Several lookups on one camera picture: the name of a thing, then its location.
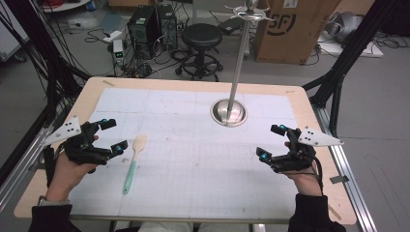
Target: wooden tabletop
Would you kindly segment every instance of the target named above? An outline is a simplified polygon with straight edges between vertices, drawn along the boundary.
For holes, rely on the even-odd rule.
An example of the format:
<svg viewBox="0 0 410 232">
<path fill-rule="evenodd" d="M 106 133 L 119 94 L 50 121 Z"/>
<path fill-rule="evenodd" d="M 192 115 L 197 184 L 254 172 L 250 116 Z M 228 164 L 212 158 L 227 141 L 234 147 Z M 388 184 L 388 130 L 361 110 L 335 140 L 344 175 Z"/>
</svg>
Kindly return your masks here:
<svg viewBox="0 0 410 232">
<path fill-rule="evenodd" d="M 129 78 L 93 77 L 87 81 L 83 91 L 78 97 L 68 118 L 77 115 L 80 124 L 86 122 L 93 113 L 100 95 L 105 88 L 128 88 L 148 90 L 175 90 L 228 93 L 230 83 L 179 81 L 179 80 L 149 80 Z M 320 130 L 317 119 L 310 106 L 305 90 L 299 86 L 278 86 L 239 84 L 238 93 L 286 96 L 291 103 L 297 126 Z M 315 148 L 317 157 L 321 160 L 324 177 L 324 193 L 329 197 L 330 217 L 341 224 L 356 223 L 356 215 L 351 206 L 345 188 L 342 183 L 332 184 L 330 178 L 338 176 L 337 168 L 327 147 Z M 27 190 L 23 193 L 20 201 L 15 207 L 15 216 L 18 218 L 30 218 L 31 207 L 37 204 L 39 195 L 46 192 L 45 173 L 38 170 L 30 182 Z"/>
</svg>

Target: black sleeve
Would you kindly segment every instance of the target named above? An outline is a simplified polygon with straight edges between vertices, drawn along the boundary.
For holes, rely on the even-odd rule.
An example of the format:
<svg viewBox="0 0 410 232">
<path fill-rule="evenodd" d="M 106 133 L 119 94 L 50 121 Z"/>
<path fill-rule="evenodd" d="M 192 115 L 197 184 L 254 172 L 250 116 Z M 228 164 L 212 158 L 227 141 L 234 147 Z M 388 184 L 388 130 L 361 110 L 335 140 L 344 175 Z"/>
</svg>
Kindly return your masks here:
<svg viewBox="0 0 410 232">
<path fill-rule="evenodd" d="M 72 207 L 72 205 L 33 207 L 29 232 L 80 232 L 70 222 Z"/>
<path fill-rule="evenodd" d="M 345 232 L 339 223 L 329 219 L 328 197 L 296 195 L 295 214 L 289 220 L 288 232 Z"/>
</svg>

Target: cardboard box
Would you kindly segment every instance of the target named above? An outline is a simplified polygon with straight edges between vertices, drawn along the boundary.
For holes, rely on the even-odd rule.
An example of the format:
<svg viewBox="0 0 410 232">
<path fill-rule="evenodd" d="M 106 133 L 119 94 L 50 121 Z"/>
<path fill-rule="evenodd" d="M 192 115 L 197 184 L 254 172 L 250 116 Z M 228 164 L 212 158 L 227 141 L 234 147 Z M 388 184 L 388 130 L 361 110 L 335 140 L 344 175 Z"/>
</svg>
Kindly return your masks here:
<svg viewBox="0 0 410 232">
<path fill-rule="evenodd" d="M 108 5 L 110 7 L 154 6 L 156 2 L 156 0 L 108 0 Z"/>
<path fill-rule="evenodd" d="M 253 50 L 257 62 L 303 65 L 340 0 L 268 0 L 275 21 L 260 21 Z"/>
</svg>

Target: round metal base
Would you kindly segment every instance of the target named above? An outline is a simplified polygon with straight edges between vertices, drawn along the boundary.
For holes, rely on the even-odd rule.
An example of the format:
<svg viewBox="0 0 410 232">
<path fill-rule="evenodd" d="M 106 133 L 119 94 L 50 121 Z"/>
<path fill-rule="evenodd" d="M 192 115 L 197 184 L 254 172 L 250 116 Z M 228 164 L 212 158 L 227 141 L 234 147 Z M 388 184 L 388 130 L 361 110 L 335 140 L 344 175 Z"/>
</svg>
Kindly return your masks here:
<svg viewBox="0 0 410 232">
<path fill-rule="evenodd" d="M 241 126 L 248 118 L 247 109 L 238 101 L 233 101 L 228 118 L 229 100 L 219 100 L 211 106 L 211 116 L 220 125 L 228 128 Z"/>
</svg>

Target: stool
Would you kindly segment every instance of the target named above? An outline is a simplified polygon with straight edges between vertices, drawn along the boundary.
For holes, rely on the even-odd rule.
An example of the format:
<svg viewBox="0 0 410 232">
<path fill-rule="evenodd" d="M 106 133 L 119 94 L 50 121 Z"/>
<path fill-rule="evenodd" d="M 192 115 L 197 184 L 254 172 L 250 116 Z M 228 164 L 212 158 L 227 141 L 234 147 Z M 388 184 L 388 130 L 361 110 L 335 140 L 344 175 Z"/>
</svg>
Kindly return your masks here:
<svg viewBox="0 0 410 232">
<path fill-rule="evenodd" d="M 195 80 L 196 77 L 202 79 L 204 76 L 213 75 L 215 81 L 218 82 L 217 71 L 222 71 L 223 66 L 214 56 L 205 54 L 205 51 L 215 49 L 222 41 L 222 33 L 218 27 L 205 23 L 196 23 L 187 27 L 182 34 L 182 41 L 192 47 L 197 53 L 192 54 L 184 59 L 175 73 L 181 74 L 182 71 L 188 73 Z M 194 57 L 193 62 L 189 62 L 190 58 Z"/>
</svg>

